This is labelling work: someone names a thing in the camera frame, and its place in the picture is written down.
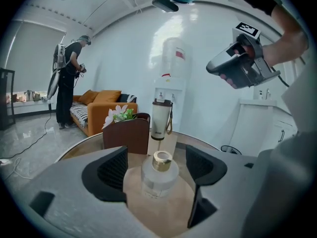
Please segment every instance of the black cabinet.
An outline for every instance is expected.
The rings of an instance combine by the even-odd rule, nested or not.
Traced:
[[[14,71],[0,68],[0,130],[15,124],[13,82]]]

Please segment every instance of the person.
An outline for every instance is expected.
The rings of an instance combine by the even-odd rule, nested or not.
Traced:
[[[86,72],[77,59],[83,47],[89,43],[87,35],[81,36],[76,42],[71,43],[65,49],[65,61],[69,63],[60,71],[58,82],[58,94],[56,103],[56,120],[59,129],[75,127],[76,124],[70,116],[70,108],[73,103],[74,80],[77,73]]]
[[[193,0],[174,0],[184,1],[190,3]],[[257,8],[271,16],[276,23],[284,31],[282,37],[271,45],[263,46],[264,60],[268,66],[272,67],[278,63],[294,60],[300,57],[303,52],[308,48],[308,38],[299,23],[275,0],[244,0],[249,3],[253,8]],[[296,8],[300,8],[300,0],[290,0]],[[300,14],[304,20],[309,10],[302,10]],[[250,57],[254,52],[249,47],[244,46],[245,51]],[[227,78],[226,75],[220,75],[227,83],[233,85],[233,81]]]

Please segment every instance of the soap bottle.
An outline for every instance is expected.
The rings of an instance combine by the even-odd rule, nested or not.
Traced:
[[[179,174],[179,167],[166,151],[156,151],[149,156],[141,168],[142,194],[153,198],[164,198],[172,191]]]
[[[260,94],[259,94],[259,100],[263,100],[263,95],[262,95],[262,91],[259,91]]]

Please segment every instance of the throw pillow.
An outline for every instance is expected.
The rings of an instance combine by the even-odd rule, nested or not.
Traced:
[[[99,92],[88,90],[86,93],[84,93],[82,96],[79,97],[78,102],[88,105],[89,103],[92,103],[95,100],[98,94]]]
[[[137,97],[135,95],[124,94],[122,93],[117,99],[117,102],[134,102],[137,103]]]
[[[104,90],[101,91],[94,100],[94,103],[116,102],[119,98],[121,91]]]

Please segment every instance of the orange cushion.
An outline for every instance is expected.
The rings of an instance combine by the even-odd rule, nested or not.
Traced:
[[[98,94],[99,92],[88,90],[86,93],[84,93],[82,96],[79,97],[78,102],[88,105],[89,103],[92,103],[95,100]]]
[[[101,91],[94,100],[94,103],[116,102],[121,91],[104,90]]]

